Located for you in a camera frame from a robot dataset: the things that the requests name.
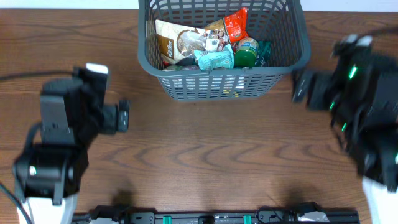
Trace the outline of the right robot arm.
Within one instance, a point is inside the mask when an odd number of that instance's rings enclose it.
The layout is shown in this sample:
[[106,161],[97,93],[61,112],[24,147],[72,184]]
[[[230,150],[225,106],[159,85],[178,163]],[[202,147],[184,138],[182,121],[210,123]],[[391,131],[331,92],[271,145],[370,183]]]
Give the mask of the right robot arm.
[[293,72],[294,103],[331,114],[339,147],[355,161],[373,223],[397,223],[397,60],[372,51],[373,35],[337,42],[334,71]]

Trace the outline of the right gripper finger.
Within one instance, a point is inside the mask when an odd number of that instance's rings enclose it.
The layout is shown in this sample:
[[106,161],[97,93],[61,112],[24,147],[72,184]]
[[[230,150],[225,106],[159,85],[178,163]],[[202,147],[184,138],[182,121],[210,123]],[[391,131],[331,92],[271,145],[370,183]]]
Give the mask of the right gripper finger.
[[313,78],[312,70],[294,70],[292,72],[292,102],[301,103],[308,94]]
[[327,92],[331,87],[331,72],[315,72],[308,88],[307,108],[310,110],[330,109],[331,102]]

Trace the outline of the green Nescafe coffee bag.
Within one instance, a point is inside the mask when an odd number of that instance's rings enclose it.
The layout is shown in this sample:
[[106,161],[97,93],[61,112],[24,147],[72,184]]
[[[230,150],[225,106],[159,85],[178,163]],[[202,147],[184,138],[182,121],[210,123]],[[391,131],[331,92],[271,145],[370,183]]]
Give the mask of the green Nescafe coffee bag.
[[257,51],[255,67],[267,67],[268,60],[271,56],[271,42],[259,41],[259,48]]

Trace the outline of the green lid jar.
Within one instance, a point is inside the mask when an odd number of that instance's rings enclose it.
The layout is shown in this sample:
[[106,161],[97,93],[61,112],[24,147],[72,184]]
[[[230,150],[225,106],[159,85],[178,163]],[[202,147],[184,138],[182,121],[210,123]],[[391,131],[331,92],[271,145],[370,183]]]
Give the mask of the green lid jar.
[[259,44],[255,39],[251,37],[241,39],[234,55],[234,66],[253,67],[257,60],[258,48]]

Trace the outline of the Kleenex tissue multipack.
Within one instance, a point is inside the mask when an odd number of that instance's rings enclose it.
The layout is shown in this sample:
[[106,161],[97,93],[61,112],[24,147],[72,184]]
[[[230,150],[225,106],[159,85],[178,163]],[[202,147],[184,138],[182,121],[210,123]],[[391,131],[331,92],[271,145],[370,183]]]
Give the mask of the Kleenex tissue multipack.
[[159,78],[159,82],[171,98],[180,101],[250,96],[249,77],[233,75],[232,71],[217,68],[211,70],[209,75]]

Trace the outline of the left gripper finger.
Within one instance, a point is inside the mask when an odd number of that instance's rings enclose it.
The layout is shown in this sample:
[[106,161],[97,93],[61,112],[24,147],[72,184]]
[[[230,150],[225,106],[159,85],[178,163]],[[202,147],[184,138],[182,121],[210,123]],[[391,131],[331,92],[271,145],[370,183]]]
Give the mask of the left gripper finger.
[[121,99],[118,107],[118,131],[126,132],[129,127],[130,101]]
[[116,105],[104,105],[102,115],[101,134],[115,134],[118,124],[118,107]]

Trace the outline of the orange biscuit pack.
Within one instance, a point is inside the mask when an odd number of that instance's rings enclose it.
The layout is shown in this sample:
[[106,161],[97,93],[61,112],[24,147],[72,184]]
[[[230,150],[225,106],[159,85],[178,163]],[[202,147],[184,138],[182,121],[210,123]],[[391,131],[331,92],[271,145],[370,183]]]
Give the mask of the orange biscuit pack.
[[241,39],[248,37],[246,32],[247,16],[248,10],[243,7],[234,14],[208,24],[205,29],[212,30],[212,34],[219,39],[222,38],[224,42],[239,42]]

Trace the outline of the teal white sachet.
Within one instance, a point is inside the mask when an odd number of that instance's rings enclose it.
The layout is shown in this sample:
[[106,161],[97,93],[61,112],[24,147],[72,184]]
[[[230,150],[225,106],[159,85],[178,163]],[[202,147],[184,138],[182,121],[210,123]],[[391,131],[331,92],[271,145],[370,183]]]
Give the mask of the teal white sachet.
[[220,52],[195,50],[194,55],[200,70],[214,70],[216,68],[234,68],[234,53],[228,44]]

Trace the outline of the cream brown paper bag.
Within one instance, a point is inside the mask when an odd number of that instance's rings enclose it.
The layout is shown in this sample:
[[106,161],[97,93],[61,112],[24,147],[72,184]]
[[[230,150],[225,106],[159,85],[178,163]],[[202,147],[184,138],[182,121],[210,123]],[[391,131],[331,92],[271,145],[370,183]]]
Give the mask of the cream brown paper bag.
[[170,65],[190,65],[195,59],[195,50],[219,52],[229,44],[223,30],[207,30],[155,21],[156,37],[163,61]]

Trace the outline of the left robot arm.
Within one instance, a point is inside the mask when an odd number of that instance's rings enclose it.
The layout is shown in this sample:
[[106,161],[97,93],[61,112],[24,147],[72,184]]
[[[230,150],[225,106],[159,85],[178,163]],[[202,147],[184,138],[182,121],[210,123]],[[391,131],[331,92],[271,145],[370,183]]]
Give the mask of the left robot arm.
[[129,127],[129,100],[106,104],[108,86],[108,67],[95,63],[43,85],[41,120],[13,164],[20,223],[72,222],[91,143]]

